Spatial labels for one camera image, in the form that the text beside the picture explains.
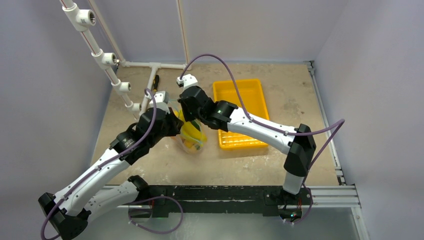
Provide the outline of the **clear zip top bag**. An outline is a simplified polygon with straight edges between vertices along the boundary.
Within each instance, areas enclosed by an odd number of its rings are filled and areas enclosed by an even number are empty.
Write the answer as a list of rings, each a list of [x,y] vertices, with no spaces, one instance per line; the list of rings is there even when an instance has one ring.
[[[183,122],[180,133],[173,136],[172,139],[188,154],[200,152],[208,140],[202,123],[197,119],[186,121],[181,105],[176,99],[171,99],[169,105],[174,114]]]

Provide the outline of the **green avocado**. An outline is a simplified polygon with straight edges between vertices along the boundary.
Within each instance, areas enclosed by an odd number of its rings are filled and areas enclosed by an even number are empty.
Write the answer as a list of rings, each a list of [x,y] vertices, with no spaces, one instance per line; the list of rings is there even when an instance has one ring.
[[[196,120],[190,122],[199,132],[201,131],[201,126],[198,124]]]

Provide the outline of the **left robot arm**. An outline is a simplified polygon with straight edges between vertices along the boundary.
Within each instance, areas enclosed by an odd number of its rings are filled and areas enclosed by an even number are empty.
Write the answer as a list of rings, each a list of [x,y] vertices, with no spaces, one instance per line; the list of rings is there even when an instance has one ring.
[[[46,215],[41,238],[50,223],[63,240],[80,235],[90,222],[121,204],[152,202],[150,186],[133,175],[108,192],[98,192],[117,174],[147,155],[162,138],[180,133],[184,122],[171,109],[149,108],[138,122],[119,133],[99,160],[80,177],[56,193],[44,193],[38,203]]]

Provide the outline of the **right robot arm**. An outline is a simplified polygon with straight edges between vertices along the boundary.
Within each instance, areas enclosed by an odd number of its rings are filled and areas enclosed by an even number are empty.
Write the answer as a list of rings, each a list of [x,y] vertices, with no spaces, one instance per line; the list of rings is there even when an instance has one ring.
[[[280,125],[248,114],[226,100],[213,101],[199,86],[185,89],[178,98],[186,121],[199,120],[213,130],[246,135],[264,142],[286,155],[286,171],[280,196],[288,204],[300,198],[300,189],[316,151],[311,129]]]

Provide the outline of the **black yellow screwdriver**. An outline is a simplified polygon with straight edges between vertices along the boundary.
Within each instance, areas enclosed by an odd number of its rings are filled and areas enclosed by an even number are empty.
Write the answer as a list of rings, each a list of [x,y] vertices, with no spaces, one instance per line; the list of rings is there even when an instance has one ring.
[[[153,94],[155,94],[158,91],[159,82],[160,82],[160,76],[158,74],[156,74],[154,79],[153,79],[152,87],[151,87],[151,92]]]

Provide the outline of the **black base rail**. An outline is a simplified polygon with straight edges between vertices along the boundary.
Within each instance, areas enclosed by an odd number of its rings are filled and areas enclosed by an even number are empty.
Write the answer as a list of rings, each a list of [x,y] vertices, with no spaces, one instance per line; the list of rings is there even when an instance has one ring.
[[[128,181],[136,188],[134,205],[151,210],[154,218],[180,212],[261,214],[294,222],[314,203],[310,189],[305,187],[293,195],[278,185],[149,185],[138,175]]]

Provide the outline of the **white pvc pipe frame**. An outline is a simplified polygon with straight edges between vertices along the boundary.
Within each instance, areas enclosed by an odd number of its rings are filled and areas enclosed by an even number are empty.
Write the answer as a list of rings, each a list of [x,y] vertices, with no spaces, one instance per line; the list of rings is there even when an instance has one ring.
[[[129,82],[121,81],[116,73],[113,70],[114,66],[131,68],[131,67],[142,67],[150,68],[150,76],[147,81],[147,88],[153,89],[154,78],[159,69],[178,69],[182,70],[188,65],[188,49],[187,49],[187,38],[184,34],[184,21],[181,13],[182,6],[179,0],[176,1],[177,5],[177,15],[179,20],[179,26],[183,41],[185,63],[184,64],[175,64],[175,63],[161,63],[161,62],[133,62],[127,61],[122,52],[120,51],[117,42],[115,41],[112,32],[109,30],[96,2],[94,0],[89,0],[89,9],[81,9],[73,0],[61,0],[61,8],[70,23],[73,25],[75,30],[80,33],[84,42],[90,50],[90,54],[93,59],[98,64],[99,68],[106,74],[107,78],[110,81],[110,84],[114,91],[120,96],[123,100],[125,108],[134,116],[135,119],[138,119],[142,112],[146,110],[148,105],[148,97],[144,97],[141,103],[133,102],[128,93],[131,91],[131,84]],[[90,31],[90,28],[99,24],[102,30],[104,31],[107,40],[113,48],[113,52],[103,51],[95,37]]]

